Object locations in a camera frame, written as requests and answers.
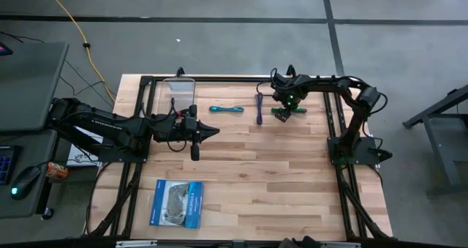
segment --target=computer mouse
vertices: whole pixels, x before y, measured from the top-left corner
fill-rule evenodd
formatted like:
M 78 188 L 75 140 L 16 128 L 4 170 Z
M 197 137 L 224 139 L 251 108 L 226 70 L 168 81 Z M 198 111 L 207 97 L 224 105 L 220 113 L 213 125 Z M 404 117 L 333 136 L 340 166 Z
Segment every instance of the computer mouse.
M 21 171 L 12 183 L 12 199 L 24 199 L 30 193 L 40 174 L 41 170 L 34 166 L 27 167 Z

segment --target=keyboard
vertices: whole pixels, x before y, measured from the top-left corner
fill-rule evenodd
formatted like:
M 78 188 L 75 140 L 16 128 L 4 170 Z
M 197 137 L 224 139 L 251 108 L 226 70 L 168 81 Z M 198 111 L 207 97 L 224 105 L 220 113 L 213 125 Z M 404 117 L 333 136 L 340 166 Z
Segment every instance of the keyboard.
M 10 183 L 20 150 L 20 146 L 0 146 L 0 185 Z

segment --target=yellow cable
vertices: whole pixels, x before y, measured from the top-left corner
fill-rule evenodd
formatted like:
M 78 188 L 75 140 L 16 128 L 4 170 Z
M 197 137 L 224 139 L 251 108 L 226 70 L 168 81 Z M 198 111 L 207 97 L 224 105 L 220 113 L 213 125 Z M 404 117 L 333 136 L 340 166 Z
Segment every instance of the yellow cable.
M 72 22 L 75 24 L 75 26 L 77 27 L 78 31 L 80 31 L 80 34 L 81 34 L 81 37 L 83 38 L 84 42 L 85 43 L 88 43 L 88 40 L 86 39 L 86 36 L 85 34 L 83 33 L 83 31 L 81 30 L 80 26 L 78 25 L 78 23 L 76 23 L 75 19 L 72 17 L 72 15 L 68 12 L 68 10 L 64 7 L 63 4 L 60 3 L 59 0 L 55 0 L 57 2 L 57 4 L 65 11 L 65 13 L 70 17 L 70 19 L 72 20 Z M 89 63 L 91 64 L 91 66 L 93 67 L 94 71 L 96 72 L 96 74 L 99 76 L 99 78 L 101 78 L 102 82 L 104 83 L 104 87 L 105 87 L 105 90 L 107 91 L 107 94 L 109 95 L 109 97 L 112 99 L 113 102 L 116 101 L 116 99 L 114 98 L 114 96 L 112 95 L 112 92 L 110 92 L 110 89 L 109 89 L 109 86 L 107 85 L 106 81 L 104 80 L 104 78 L 102 77 L 101 75 L 101 72 L 99 72 L 99 70 L 96 68 L 96 66 L 94 66 L 94 63 L 93 63 L 93 60 L 91 58 L 91 51 L 89 50 L 89 47 L 85 47 L 86 48 L 86 52 L 88 53 L 88 59 L 89 59 Z

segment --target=wooden table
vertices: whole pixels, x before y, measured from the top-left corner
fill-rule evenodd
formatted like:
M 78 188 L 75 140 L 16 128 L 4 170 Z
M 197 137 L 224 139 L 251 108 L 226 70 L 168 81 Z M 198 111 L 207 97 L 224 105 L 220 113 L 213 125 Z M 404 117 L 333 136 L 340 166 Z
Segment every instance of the wooden table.
M 122 76 L 114 113 L 133 114 L 140 76 Z M 199 162 L 190 160 L 189 146 L 174 153 L 165 143 L 152 141 L 140 180 L 132 238 L 282 240 L 309 235 L 318 240 L 345 240 L 336 174 L 328 159 L 322 93 L 310 93 L 301 103 L 307 114 L 293 115 L 286 123 L 270 113 L 272 107 L 280 105 L 265 97 L 263 125 L 259 127 L 255 124 L 255 85 L 197 83 L 198 118 L 221 132 L 200 145 Z M 260 90 L 265 94 L 273 91 L 268 85 Z M 156 90 L 153 113 L 158 93 Z M 245 111 L 209 113 L 211 105 L 242 106 Z M 349 121 L 351 116 L 344 104 L 344 117 Z M 91 229 L 115 203 L 121 169 L 122 164 L 113 163 L 103 172 L 92 201 Z M 355 171 L 363 206 L 391 235 L 378 176 L 366 166 L 356 166 Z M 200 229 L 148 225 L 157 179 L 204 182 Z M 357 233 L 354 209 L 350 212 Z M 124 207 L 121 229 L 126 213 Z

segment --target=concrete floor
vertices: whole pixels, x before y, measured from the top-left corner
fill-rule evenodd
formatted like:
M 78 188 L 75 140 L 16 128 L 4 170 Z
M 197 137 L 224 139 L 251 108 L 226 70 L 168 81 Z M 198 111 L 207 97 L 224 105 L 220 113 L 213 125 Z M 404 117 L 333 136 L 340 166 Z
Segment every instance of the concrete floor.
M 325 18 L 323 0 L 61 0 L 74 15 L 211 18 Z M 468 0 L 331 0 L 335 18 L 468 19 Z M 0 0 L 1 14 L 62 15 L 53 0 Z M 112 90 L 122 73 L 267 74 L 294 64 L 299 73 L 336 73 L 326 24 L 81 23 L 95 64 Z M 0 31 L 70 44 L 68 61 L 89 81 L 82 40 L 69 22 L 0 21 Z M 394 236 L 407 241 L 468 246 L 468 194 L 429 200 L 425 191 L 443 185 L 422 126 L 401 123 L 468 83 L 467 26 L 336 26 L 346 75 L 363 78 L 389 97 L 369 119 L 393 159 L 382 164 L 385 199 Z M 0 35 L 13 49 L 19 42 Z M 86 87 L 67 66 L 62 77 Z M 104 89 L 97 88 L 104 96 Z M 58 97 L 71 91 L 60 82 Z M 110 109 L 92 91 L 79 99 Z M 466 104 L 460 105 L 467 112 Z M 56 216 L 0 220 L 0 242 L 78 236 L 91 185 L 54 189 Z M 25 230 L 16 229 L 21 225 Z

